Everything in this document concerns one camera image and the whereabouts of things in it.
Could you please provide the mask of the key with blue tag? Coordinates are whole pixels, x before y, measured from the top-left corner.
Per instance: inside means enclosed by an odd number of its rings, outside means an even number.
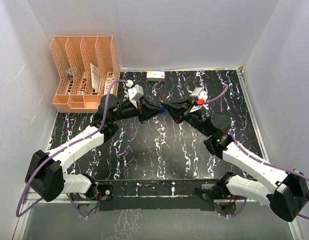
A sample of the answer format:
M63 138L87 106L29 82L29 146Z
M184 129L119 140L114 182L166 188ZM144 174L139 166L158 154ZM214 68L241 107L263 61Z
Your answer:
M160 112L161 115L165 115L166 114L166 108L165 107L161 106L160 107L160 111L161 111Z

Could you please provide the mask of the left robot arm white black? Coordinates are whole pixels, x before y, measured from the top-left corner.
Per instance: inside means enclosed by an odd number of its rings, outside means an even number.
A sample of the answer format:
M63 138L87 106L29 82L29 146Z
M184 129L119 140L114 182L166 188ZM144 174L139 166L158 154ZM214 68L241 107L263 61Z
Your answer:
M113 94L103 96L92 122L81 133L59 147L32 156L25 182L46 202L61 194L80 194L91 200L97 196L97 182L87 174L68 174L68 168L92 149L110 140L119 129L117 121L137 117L141 123L164 110L141 97L135 103L119 103Z

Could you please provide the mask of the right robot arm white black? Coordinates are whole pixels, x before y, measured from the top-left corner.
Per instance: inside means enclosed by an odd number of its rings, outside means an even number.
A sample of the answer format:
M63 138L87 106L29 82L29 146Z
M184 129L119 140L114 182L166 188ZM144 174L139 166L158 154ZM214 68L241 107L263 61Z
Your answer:
M249 180L227 172L214 186L222 198L234 195L258 201L286 222L292 222L299 216L309 202L308 178L300 171L275 166L243 147L231 133L232 121L225 112L216 111L206 118L202 117L202 99L162 101L160 104L177 124L187 122L206 136L204 145L211 155L253 177Z

